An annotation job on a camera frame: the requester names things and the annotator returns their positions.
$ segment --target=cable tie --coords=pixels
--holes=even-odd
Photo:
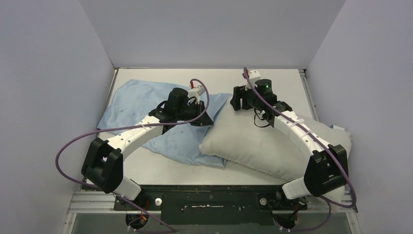
[[[292,123],[289,128],[292,129],[294,126],[296,126],[299,123],[304,123],[304,119],[300,118],[298,121],[295,121],[294,123]]]
[[[306,135],[308,135],[308,134],[314,134],[314,132],[312,131],[312,130],[308,130],[306,133],[304,133],[301,137],[300,137],[300,139],[303,139]]]

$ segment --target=black mounting plate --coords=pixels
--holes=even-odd
[[[291,206],[286,206],[276,202],[276,191],[281,185],[141,185],[141,188],[141,195],[149,201],[148,211],[161,210],[161,219],[173,225],[274,225],[268,206],[260,204],[261,198],[268,200],[273,211],[293,212],[298,203],[293,200]],[[162,199],[161,206],[155,205],[156,198]],[[118,197],[113,209],[137,210]]]

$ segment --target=white table surface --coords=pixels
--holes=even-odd
[[[191,78],[200,79],[211,94],[232,93],[234,86],[245,84],[242,69],[119,69],[113,85],[115,91],[131,79],[189,85]],[[262,78],[272,80],[273,92],[295,112],[311,117],[310,106],[298,70],[260,69]],[[112,134],[102,133],[107,139]],[[225,168],[191,166],[139,148],[124,162],[124,175],[138,184],[163,185],[268,185],[285,180],[227,162]]]

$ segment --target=white connector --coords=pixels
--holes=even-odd
[[[188,98],[191,99],[195,97],[195,104],[198,104],[200,100],[199,98],[203,93],[205,93],[205,88],[202,85],[195,86],[191,90],[188,91]]]
[[[292,180],[282,186],[282,191],[288,200],[311,195],[305,186],[304,177]]]
[[[261,79],[261,74],[257,70],[250,70],[248,71],[248,76],[249,80],[251,81],[251,84],[255,84],[255,82],[259,79]],[[250,89],[251,87],[249,86],[248,82],[245,86],[245,90]]]

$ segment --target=glass panel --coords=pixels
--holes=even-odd
[[[327,214],[299,214],[296,228],[314,227],[324,221]],[[183,234],[274,234],[278,233],[277,226],[260,226],[258,224],[242,225],[174,225],[177,233]],[[124,214],[77,214],[72,234],[131,234],[126,231],[127,225]],[[142,229],[145,231],[167,230],[156,220],[150,219]],[[330,221],[322,228],[305,234],[350,234],[345,213],[332,214]]]

